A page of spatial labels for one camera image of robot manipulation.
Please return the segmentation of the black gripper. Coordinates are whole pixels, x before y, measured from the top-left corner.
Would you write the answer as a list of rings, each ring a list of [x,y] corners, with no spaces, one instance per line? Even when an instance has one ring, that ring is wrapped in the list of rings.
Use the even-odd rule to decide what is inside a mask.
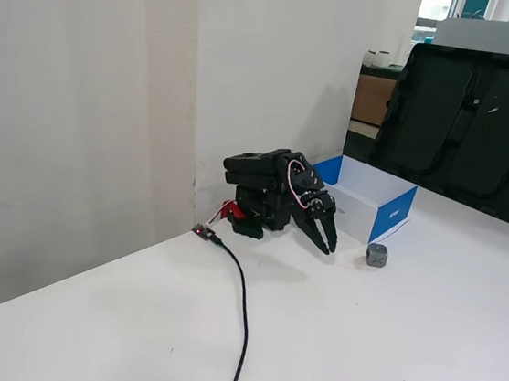
[[[283,186],[292,202],[292,218],[296,227],[324,254],[334,253],[337,244],[334,214],[335,201],[325,188],[317,169],[300,153],[286,153]],[[316,226],[321,221],[328,241],[327,246]]]

